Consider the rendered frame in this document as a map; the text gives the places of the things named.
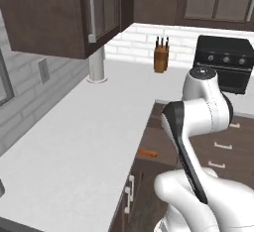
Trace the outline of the dark brown open drawer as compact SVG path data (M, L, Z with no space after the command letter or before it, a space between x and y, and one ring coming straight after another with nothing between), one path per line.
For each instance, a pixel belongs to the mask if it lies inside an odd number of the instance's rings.
M170 139L164 132L160 112L165 104L154 103L138 149L157 152L155 158L137 156L118 201L108 232L153 232L157 222L164 216L167 204L154 191L154 179L158 174L174 170L178 158ZM134 201L129 214L124 213L127 205L125 187L130 185L129 175L135 177Z

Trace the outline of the brown wooden knife block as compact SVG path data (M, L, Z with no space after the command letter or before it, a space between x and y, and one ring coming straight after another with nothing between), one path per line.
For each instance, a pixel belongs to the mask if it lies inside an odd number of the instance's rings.
M169 39L157 38L154 49L154 72L164 73L168 68Z

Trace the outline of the dark brown drawer front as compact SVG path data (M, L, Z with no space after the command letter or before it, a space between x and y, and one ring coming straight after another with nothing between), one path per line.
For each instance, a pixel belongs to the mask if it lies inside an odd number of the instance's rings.
M196 154L203 167L215 170L219 177L231 179L250 186L254 189L254 160L247 158L236 158L235 156ZM208 161L215 164L225 164L226 169L214 168L208 165Z
M191 137L190 141L197 153L205 155L235 156L236 158L247 158L254 160L254 151L251 145L246 141L234 139L227 134L206 134L202 136ZM215 148L213 143L222 145L232 145L232 150Z
M239 123L240 129L228 128L228 135L234 139L253 141L254 140L254 119L234 116L231 123Z

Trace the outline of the white paper towel roll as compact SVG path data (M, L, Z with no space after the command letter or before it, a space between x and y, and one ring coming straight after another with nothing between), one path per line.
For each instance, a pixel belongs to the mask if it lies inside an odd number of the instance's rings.
M89 58L89 76L86 79L90 83L102 83L107 80L104 73L105 53L104 47L99 48Z

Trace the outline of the dark brown cupboard door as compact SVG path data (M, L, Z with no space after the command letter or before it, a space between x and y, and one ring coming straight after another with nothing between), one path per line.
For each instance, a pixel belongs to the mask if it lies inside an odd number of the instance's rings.
M96 43L88 41L88 0L83 0L86 55L89 57L119 33L119 0L94 0Z

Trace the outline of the black toaster oven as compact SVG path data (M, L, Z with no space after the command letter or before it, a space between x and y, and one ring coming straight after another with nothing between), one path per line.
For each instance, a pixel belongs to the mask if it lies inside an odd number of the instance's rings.
M254 67L254 49L247 39L200 35L193 66L209 66L222 91L244 94Z

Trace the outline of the orange handled knife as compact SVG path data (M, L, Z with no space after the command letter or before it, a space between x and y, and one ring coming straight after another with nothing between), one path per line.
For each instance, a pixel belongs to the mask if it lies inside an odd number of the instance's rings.
M157 156L157 152L145 150L145 149L138 149L137 156L145 156L145 157L155 158Z

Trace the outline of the grey wall socket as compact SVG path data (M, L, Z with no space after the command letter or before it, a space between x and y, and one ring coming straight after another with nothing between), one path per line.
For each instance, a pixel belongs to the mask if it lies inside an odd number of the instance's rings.
M41 83L46 83L50 79L47 60L42 58L38 61L38 70L40 74Z

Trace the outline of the grey window frame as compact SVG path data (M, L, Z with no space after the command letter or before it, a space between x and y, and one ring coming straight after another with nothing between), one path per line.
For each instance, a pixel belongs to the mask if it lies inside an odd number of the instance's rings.
M0 107L15 97L8 70L0 49L0 82L2 83L3 93L0 94Z

